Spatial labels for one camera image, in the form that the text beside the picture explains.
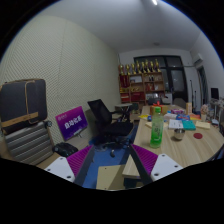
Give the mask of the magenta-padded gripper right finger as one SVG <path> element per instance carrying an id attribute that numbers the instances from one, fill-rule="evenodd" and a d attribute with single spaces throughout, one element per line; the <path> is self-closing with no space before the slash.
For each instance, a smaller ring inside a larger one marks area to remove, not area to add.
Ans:
<path id="1" fill-rule="evenodd" d="M 136 186 L 138 182 L 147 185 L 182 169 L 182 166 L 168 155 L 157 155 L 135 144 L 130 146 L 130 155 L 140 174 L 140 179 L 128 179 L 129 186 Z"/>

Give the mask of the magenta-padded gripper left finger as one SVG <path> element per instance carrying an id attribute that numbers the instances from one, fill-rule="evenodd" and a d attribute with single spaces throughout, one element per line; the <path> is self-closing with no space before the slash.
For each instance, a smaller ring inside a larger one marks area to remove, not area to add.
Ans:
<path id="1" fill-rule="evenodd" d="M 94 147 L 87 146 L 67 158 L 57 158 L 45 171 L 82 186 L 94 154 Z"/>

